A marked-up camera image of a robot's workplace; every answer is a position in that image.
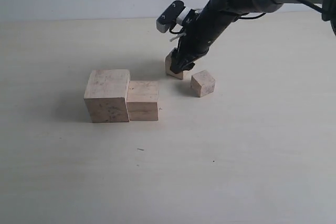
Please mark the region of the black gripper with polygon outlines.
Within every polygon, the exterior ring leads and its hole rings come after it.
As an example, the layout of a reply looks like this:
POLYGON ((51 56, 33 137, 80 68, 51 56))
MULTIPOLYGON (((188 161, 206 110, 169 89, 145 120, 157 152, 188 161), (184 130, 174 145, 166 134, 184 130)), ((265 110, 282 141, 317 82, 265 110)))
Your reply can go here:
POLYGON ((240 16, 256 13, 253 0, 209 0, 198 16, 185 26, 178 48, 171 52, 170 71, 190 71, 195 61, 209 51, 212 43, 240 16))

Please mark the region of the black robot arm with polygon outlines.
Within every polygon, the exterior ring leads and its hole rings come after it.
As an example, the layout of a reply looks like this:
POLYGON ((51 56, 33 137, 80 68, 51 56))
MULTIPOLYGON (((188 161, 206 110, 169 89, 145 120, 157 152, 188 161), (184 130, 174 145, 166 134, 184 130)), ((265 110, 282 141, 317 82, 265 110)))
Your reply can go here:
POLYGON ((205 56, 221 33, 237 20, 253 20, 273 13, 283 4, 303 4, 335 25, 335 0, 209 0, 200 12, 176 0, 157 19, 157 29, 178 39, 170 70, 174 74, 191 70, 205 56))

